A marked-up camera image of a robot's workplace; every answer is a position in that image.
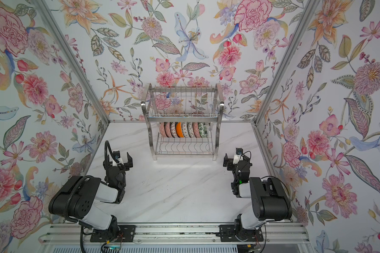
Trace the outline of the white lattice pattern bowl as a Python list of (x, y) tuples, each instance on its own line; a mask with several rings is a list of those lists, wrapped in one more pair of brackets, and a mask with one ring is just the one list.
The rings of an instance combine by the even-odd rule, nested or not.
[(195, 138), (195, 134), (194, 134), (194, 130), (193, 130), (193, 123), (192, 122), (188, 122), (187, 123), (187, 129), (188, 129), (190, 138)]

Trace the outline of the blue geometric pattern bowl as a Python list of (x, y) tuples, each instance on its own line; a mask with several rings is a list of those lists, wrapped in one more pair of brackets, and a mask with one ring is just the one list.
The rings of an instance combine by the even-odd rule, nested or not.
[(175, 122), (171, 122), (170, 129), (171, 129), (171, 135), (172, 135), (172, 137), (173, 138), (178, 138), (177, 131), (176, 131), (176, 123)]

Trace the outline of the dark speckled pattern bowl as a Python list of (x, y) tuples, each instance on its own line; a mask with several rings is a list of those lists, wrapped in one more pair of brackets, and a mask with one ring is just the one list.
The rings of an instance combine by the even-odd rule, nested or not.
[(193, 132), (196, 138), (201, 138), (197, 122), (193, 122)]

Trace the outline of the green leaf pattern bowl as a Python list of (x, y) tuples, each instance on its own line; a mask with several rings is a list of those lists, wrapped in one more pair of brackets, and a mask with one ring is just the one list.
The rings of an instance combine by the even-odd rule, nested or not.
[(201, 138), (207, 138), (208, 137), (208, 130), (207, 130), (206, 123), (199, 122), (198, 123), (198, 130), (199, 130), (199, 134), (200, 134)]

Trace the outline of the plain white bowl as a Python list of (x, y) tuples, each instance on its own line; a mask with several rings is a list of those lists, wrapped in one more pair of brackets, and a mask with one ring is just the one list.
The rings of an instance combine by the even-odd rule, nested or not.
[(177, 122), (177, 124), (176, 124), (176, 133), (177, 133), (177, 136), (179, 138), (183, 138), (184, 137), (184, 134), (183, 134), (183, 131), (182, 131), (182, 123), (181, 122)]

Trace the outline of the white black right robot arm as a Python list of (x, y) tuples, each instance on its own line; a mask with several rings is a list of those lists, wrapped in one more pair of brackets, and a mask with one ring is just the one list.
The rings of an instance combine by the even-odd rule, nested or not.
[(291, 203), (281, 180), (272, 176), (251, 177), (250, 157), (241, 151), (233, 158), (224, 156), (223, 167), (232, 172), (232, 193), (251, 200), (251, 208), (238, 214), (234, 221), (237, 230), (256, 230), (266, 223), (291, 218)]

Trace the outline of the pale green patterned bowl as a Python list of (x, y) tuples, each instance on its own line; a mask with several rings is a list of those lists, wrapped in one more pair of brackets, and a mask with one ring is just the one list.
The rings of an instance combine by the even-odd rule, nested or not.
[(186, 122), (182, 122), (181, 125), (182, 125), (182, 133), (183, 133), (183, 136), (184, 136), (185, 138), (189, 138), (190, 135), (189, 135), (189, 131), (188, 131), (188, 127), (187, 127), (187, 123), (186, 123)]

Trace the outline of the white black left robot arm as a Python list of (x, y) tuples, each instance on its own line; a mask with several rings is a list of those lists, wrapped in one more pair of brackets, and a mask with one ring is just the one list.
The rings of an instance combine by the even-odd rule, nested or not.
[(99, 231), (118, 231), (117, 219), (97, 208), (94, 202), (119, 204), (125, 195), (126, 171), (133, 167), (133, 158), (127, 154), (124, 162), (120, 153), (113, 152), (113, 161), (103, 163), (104, 180), (93, 176), (72, 176), (49, 203), (49, 213), (82, 227)]

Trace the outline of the dark patterned bowl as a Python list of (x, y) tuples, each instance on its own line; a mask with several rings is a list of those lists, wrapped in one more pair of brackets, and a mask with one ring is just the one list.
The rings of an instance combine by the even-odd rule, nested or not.
[(165, 133), (168, 138), (172, 138), (172, 133), (171, 133), (171, 123), (170, 122), (165, 122)]

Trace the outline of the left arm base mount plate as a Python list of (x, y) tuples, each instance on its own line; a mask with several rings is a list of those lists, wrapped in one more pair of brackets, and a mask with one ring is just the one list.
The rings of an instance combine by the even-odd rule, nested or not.
[(118, 228), (111, 227), (108, 230), (94, 230), (90, 242), (133, 242), (135, 236), (135, 225), (119, 225)]

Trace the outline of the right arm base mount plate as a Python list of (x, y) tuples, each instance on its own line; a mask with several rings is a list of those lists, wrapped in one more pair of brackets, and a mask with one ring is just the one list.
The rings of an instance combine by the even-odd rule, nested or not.
[(219, 231), (216, 233), (221, 242), (263, 242), (261, 229), (246, 230), (238, 225), (219, 225)]

